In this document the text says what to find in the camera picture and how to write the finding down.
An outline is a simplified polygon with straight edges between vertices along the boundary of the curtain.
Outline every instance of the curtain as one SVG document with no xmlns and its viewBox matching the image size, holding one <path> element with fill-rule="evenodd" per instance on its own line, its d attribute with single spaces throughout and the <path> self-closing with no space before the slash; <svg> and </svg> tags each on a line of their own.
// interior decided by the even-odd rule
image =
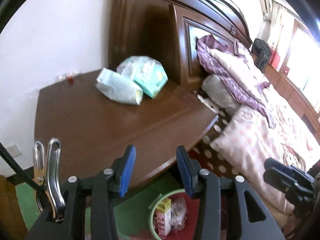
<svg viewBox="0 0 320 240">
<path fill-rule="evenodd" d="M 280 70 L 280 68 L 283 64 L 283 61 L 285 59 L 285 56 L 287 55 L 287 52 L 288 52 L 288 49 L 289 49 L 289 46 L 291 43 L 292 31 L 293 31 L 293 27 L 294 27 L 294 20 L 295 20 L 295 18 L 290 13 L 287 13 L 284 16 L 281 37 L 280 37 L 280 41 L 279 41 L 277 51 L 276 51 L 280 57 L 280 61 L 279 61 L 278 66 L 276 68 L 278 71 Z"/>
<path fill-rule="evenodd" d="M 270 36 L 267 44 L 271 50 L 277 51 L 282 29 L 284 26 L 284 17 L 287 14 L 287 9 L 281 4 L 272 1 L 272 20 Z"/>
</svg>

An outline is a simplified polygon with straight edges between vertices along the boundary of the wooden furniture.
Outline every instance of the wooden furniture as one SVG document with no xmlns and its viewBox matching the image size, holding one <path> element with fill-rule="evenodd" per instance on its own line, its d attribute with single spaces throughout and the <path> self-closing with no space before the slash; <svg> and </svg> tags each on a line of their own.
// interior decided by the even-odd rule
<svg viewBox="0 0 320 240">
<path fill-rule="evenodd" d="M 216 114 L 189 91 L 206 73 L 196 55 L 196 39 L 213 34 L 234 50 L 235 39 L 252 43 L 240 9 L 231 0 L 114 0 L 109 65 L 146 55 L 159 60 L 169 81 L 155 99 L 124 106 L 95 87 L 98 72 L 40 91 L 35 138 L 62 142 L 61 180 L 85 178 L 109 167 L 128 144 L 137 149 L 131 187 L 145 183 L 175 161 L 175 150 L 190 150 L 213 125 Z"/>
<path fill-rule="evenodd" d="M 0 239 L 25 239 L 28 230 L 22 218 L 16 188 L 1 175 L 0 192 Z"/>
<path fill-rule="evenodd" d="M 263 73 L 279 95 L 288 101 L 292 109 L 305 122 L 318 143 L 320 143 L 319 114 L 314 110 L 300 89 L 286 75 L 279 73 L 269 64 L 267 64 Z"/>
<path fill-rule="evenodd" d="M 206 74 L 196 38 L 208 34 L 232 50 L 235 38 L 246 47 L 252 43 L 231 0 L 114 0 L 109 65 L 114 69 L 128 56 L 147 55 L 161 62 L 170 80 L 189 91 L 199 89 Z"/>
<path fill-rule="evenodd" d="M 128 144 L 136 147 L 130 187 L 145 183 L 174 161 L 176 147 L 187 150 L 205 135 L 216 114 L 172 81 L 140 106 L 112 102 L 96 87 L 100 71 L 40 91 L 35 138 L 61 140 L 60 179 L 86 178 L 108 168 Z"/>
</svg>

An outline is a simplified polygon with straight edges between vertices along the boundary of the window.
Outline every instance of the window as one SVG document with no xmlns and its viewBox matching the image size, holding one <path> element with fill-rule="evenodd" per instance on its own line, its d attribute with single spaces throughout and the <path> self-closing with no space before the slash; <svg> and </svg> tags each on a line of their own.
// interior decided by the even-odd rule
<svg viewBox="0 0 320 240">
<path fill-rule="evenodd" d="M 320 48 L 309 30 L 297 20 L 280 72 L 288 76 L 319 113 Z"/>
</svg>

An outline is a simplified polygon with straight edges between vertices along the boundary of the black clamp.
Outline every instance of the black clamp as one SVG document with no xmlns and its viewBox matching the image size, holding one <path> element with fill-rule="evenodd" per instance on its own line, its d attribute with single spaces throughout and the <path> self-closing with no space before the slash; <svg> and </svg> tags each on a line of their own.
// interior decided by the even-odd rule
<svg viewBox="0 0 320 240">
<path fill-rule="evenodd" d="M 95 177 L 88 179 L 69 177 L 61 187 L 65 205 L 63 213 L 59 215 L 60 219 L 56 219 L 53 206 L 47 204 L 26 240 L 84 239 L 86 198 L 89 196 L 91 196 L 92 240 L 117 240 L 111 199 L 123 197 L 127 192 L 135 158 L 135 147 L 129 145 L 123 157 L 114 160 L 111 168 L 105 169 Z"/>
<path fill-rule="evenodd" d="M 268 158 L 263 179 L 266 183 L 285 194 L 285 198 L 295 206 L 293 214 L 304 220 L 314 208 L 315 179 L 294 166 Z"/>
<path fill-rule="evenodd" d="M 270 211 L 242 177 L 219 178 L 191 160 L 183 146 L 177 148 L 183 187 L 200 206 L 194 240 L 220 240 L 221 197 L 228 200 L 227 240 L 285 239 Z"/>
</svg>

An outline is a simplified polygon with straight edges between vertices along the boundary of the purple floral blanket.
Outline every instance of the purple floral blanket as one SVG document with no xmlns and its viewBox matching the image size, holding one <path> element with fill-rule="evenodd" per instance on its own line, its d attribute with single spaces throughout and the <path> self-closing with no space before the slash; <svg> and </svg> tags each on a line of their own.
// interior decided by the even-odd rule
<svg viewBox="0 0 320 240">
<path fill-rule="evenodd" d="M 268 120 L 270 128 L 275 128 L 276 124 L 272 119 L 271 113 L 267 110 L 266 106 L 258 102 L 255 98 L 251 97 L 240 85 L 232 78 L 232 76 L 225 70 L 223 66 L 213 58 L 207 49 L 218 49 L 221 52 L 231 54 L 227 46 L 223 46 L 212 35 L 204 36 L 197 40 L 196 51 L 201 66 L 209 73 L 216 74 L 224 83 L 233 99 L 243 105 L 252 107 L 259 111 Z"/>
</svg>

